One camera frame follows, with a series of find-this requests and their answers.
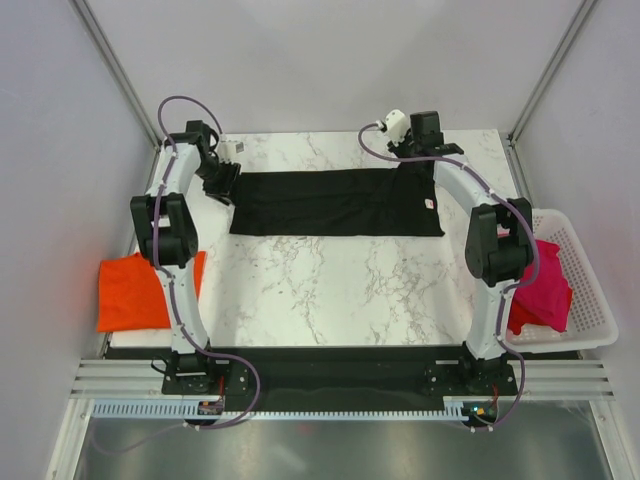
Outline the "black t shirt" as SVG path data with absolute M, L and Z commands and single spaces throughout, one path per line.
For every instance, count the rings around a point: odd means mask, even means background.
M 246 236 L 442 237 L 433 168 L 244 173 L 229 232 Z

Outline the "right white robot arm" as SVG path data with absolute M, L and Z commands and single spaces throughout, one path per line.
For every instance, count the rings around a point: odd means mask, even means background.
M 526 269 L 539 268 L 531 204 L 524 198 L 502 198 L 463 150 L 445 141 L 437 112 L 406 115 L 395 109 L 380 128 L 388 138 L 388 151 L 399 161 L 433 163 L 435 184 L 469 218 L 464 259 L 475 279 L 476 301 L 459 360 L 444 368 L 446 387 L 468 395 L 517 393 L 506 328 L 516 289 L 529 283 Z

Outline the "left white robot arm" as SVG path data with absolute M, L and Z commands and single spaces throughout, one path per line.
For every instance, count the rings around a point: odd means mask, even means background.
M 169 316 L 171 352 L 154 359 L 163 364 L 165 395 L 211 395 L 220 388 L 220 371 L 204 353 L 210 341 L 194 278 L 199 238 L 186 194 L 197 176 L 206 196 L 233 203 L 240 165 L 220 157 L 228 146 L 205 122 L 187 122 L 164 140 L 150 186 L 130 201 L 138 250 L 155 270 Z

